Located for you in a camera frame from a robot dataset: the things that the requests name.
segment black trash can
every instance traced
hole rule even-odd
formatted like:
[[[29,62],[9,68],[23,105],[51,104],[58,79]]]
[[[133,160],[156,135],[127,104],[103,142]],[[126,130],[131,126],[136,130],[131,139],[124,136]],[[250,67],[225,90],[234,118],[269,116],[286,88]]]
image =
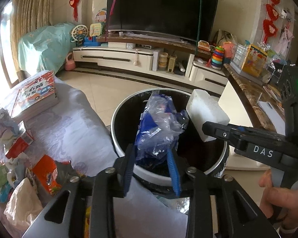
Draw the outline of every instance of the black trash can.
[[[119,156],[124,156],[128,144],[135,142],[140,115],[153,90],[172,97],[177,112],[186,108],[190,98],[189,93],[181,90],[152,88],[136,92],[123,100],[111,120],[111,136]],[[196,167],[207,175],[221,177],[229,156],[229,146],[222,140],[203,142],[190,120],[187,129],[179,136],[177,153],[186,158],[188,166]],[[135,165],[134,176],[154,193],[165,196],[174,193],[166,163],[153,169]]]

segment metal bolt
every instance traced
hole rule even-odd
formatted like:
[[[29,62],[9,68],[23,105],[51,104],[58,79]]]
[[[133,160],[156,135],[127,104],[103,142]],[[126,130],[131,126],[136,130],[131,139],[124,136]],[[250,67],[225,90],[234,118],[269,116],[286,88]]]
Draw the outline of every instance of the metal bolt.
[[[78,182],[79,181],[79,177],[78,176],[72,176],[70,179],[70,182]]]
[[[233,181],[234,180],[234,178],[230,175],[224,175],[223,179],[224,179],[224,181]]]
[[[114,167],[108,167],[105,169],[105,173],[112,174],[116,171]]]
[[[187,169],[187,172],[188,173],[195,173],[196,172],[196,168],[195,167],[193,167],[193,166],[190,166],[190,167],[188,167],[188,169]]]

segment black tv screen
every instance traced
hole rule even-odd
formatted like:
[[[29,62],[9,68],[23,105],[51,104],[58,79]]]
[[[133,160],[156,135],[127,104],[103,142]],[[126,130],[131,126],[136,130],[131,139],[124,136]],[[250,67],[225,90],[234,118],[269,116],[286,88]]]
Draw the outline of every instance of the black tv screen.
[[[208,41],[218,0],[202,0],[198,40]],[[107,0],[107,22],[113,0]],[[109,30],[163,33],[197,40],[200,0],[116,0]]]

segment white tablecloth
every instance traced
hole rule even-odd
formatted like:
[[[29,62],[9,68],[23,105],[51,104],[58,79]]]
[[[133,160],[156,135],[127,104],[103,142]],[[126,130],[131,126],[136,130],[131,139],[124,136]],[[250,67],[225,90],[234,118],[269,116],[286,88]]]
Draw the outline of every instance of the white tablecloth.
[[[76,170],[95,176],[112,166],[117,157],[110,134],[82,91],[58,78],[55,82],[59,103],[26,122],[35,141],[25,153],[32,165],[47,154],[54,160],[71,160]],[[12,90],[2,107],[11,109],[19,87]],[[6,161],[1,147],[0,159]],[[7,222],[4,209],[5,205],[0,205],[1,222],[14,238],[21,237],[23,232]],[[114,199],[114,211],[118,238],[185,237],[187,216],[163,205],[135,179],[126,198]]]

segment beige curtain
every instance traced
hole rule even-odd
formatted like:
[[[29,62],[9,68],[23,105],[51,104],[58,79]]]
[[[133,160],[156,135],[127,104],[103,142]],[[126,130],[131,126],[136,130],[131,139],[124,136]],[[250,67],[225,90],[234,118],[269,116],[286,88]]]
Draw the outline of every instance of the beige curtain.
[[[24,80],[18,61],[18,42],[26,33],[50,25],[50,0],[13,0],[10,20],[12,57],[19,81]]]

